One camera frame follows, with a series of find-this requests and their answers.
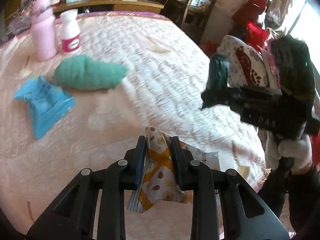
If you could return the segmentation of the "dark green sachet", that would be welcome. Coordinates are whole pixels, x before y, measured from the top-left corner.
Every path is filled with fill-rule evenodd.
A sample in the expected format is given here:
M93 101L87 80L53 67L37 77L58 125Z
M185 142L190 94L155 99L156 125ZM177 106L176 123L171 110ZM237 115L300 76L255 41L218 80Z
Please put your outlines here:
M229 61L220 54L210 58L207 89L225 89L228 87Z

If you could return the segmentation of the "orange white snack wrapper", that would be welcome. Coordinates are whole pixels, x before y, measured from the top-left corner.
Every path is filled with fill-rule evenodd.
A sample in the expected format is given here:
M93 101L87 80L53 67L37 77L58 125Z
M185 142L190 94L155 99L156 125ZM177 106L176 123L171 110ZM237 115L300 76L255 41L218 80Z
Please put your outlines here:
M176 184L172 162L171 137L159 128L146 126L147 153L142 183L131 194L127 209L144 213L160 201L191 203L193 194Z

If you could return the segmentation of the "red bag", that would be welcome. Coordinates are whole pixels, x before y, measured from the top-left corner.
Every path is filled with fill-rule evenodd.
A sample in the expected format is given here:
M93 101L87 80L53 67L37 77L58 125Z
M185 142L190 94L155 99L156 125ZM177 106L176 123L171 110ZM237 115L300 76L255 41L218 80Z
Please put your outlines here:
M246 25L245 42L252 47L259 46L265 48L269 35L270 32L268 30L264 30L252 22L248 22Z

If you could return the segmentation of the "wooden chair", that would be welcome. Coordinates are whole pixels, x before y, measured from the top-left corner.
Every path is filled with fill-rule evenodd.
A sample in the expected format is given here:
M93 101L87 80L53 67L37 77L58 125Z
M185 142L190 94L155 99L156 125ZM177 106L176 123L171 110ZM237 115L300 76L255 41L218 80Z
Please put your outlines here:
M217 0L171 0L171 20L195 43L201 41Z

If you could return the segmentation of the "blue snack bag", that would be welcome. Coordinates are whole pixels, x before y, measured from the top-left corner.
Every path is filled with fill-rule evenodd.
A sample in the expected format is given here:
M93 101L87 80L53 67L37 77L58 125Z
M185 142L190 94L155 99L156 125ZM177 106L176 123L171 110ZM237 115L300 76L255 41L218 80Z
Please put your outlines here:
M36 139L41 139L76 104L68 92L43 76L30 78L14 99L27 103Z

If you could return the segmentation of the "wooden tv cabinet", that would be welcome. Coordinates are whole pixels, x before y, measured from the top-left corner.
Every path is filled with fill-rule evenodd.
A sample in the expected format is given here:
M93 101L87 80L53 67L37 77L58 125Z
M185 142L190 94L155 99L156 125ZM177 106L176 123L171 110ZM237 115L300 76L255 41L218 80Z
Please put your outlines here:
M160 14L164 8L159 2L147 1L147 0L83 0L72 3L63 3L57 6L51 6L54 14L62 13L66 10L78 9L81 7L96 7L100 5L111 6L112 11L124 11L124 12L150 12L154 14Z

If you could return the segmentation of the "green fuzzy cloth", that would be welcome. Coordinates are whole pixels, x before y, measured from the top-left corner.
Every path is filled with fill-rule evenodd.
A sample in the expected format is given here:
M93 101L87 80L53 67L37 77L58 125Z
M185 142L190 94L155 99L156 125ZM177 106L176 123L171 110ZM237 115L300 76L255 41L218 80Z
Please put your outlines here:
M57 83L78 90L115 89L128 72L127 66L92 59L87 55L65 58L57 66Z

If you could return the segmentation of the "white pill bottle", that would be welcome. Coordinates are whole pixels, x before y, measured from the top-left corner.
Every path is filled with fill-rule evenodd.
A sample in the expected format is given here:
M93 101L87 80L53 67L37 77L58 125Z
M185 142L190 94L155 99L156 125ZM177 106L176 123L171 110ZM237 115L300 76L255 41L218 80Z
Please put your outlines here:
M67 10L60 15L61 45L64 53L74 53L80 49L80 27L77 16L78 9Z

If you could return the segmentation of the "pink thermos bottle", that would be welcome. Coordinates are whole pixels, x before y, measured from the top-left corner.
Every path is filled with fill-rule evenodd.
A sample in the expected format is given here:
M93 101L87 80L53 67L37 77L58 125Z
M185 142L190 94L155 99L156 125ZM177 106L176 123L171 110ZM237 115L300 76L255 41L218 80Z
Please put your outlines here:
M31 36L39 61L58 53L55 15L51 0L36 0L31 7Z

